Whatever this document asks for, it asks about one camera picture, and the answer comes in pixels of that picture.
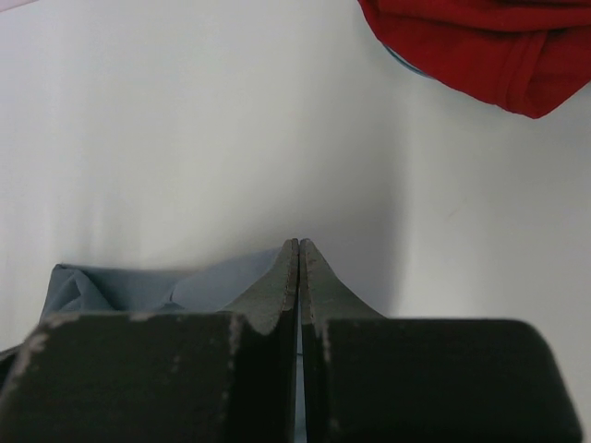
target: black object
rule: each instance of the black object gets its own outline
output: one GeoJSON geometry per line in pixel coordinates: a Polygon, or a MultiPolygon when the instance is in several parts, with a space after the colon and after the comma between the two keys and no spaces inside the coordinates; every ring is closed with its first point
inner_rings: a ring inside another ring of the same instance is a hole
{"type": "Polygon", "coordinates": [[[50,317],[0,354],[0,441],[289,442],[298,294],[308,441],[582,441],[530,326],[386,319],[309,240],[224,312],[50,317]]]}

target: gray cloth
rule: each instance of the gray cloth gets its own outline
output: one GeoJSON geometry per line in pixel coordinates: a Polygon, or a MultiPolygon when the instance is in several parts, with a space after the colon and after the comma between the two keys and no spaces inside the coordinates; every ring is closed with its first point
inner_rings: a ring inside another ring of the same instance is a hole
{"type": "MultiPolygon", "coordinates": [[[[53,312],[216,312],[272,267],[281,248],[233,258],[196,272],[102,269],[57,265],[41,318],[53,312]]],[[[305,443],[304,369],[298,327],[295,443],[305,443]]]]}

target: red cloth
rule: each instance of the red cloth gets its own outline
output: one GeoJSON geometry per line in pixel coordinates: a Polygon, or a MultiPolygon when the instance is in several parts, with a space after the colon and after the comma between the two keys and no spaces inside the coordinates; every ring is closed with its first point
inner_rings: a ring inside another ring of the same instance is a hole
{"type": "Polygon", "coordinates": [[[548,114],[591,81],[591,0],[359,0],[378,39],[456,90],[548,114]]]}

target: red towel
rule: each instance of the red towel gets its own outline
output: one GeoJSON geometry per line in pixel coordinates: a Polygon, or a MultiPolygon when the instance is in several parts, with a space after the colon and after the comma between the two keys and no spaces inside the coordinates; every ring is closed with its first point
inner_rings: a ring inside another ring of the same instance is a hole
{"type": "Polygon", "coordinates": [[[538,118],[591,81],[591,0],[359,0],[378,39],[456,90],[538,118]]]}

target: blue-gray fabric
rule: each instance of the blue-gray fabric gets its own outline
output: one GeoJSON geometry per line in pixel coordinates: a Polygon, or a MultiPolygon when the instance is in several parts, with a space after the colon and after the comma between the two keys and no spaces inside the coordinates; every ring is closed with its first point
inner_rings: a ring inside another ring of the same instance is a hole
{"type": "MultiPolygon", "coordinates": [[[[57,265],[52,271],[41,317],[53,312],[216,312],[267,273],[280,250],[232,258],[195,272],[57,265]]],[[[301,331],[297,349],[295,443],[305,443],[301,331]]]]}

